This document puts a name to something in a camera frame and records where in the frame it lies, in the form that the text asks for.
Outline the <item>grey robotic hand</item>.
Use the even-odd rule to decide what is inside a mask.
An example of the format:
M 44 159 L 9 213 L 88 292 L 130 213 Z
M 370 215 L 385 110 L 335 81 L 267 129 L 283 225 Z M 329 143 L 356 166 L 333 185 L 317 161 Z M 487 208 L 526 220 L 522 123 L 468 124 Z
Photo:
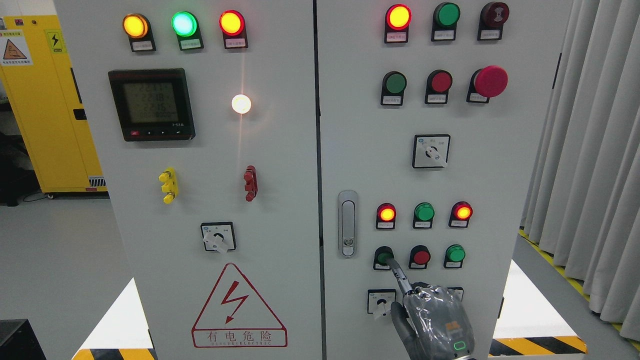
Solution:
M 391 320 L 411 360 L 471 360 L 475 339 L 462 301 L 447 287 L 411 283 L 394 258 L 387 264 L 402 302 L 391 303 Z

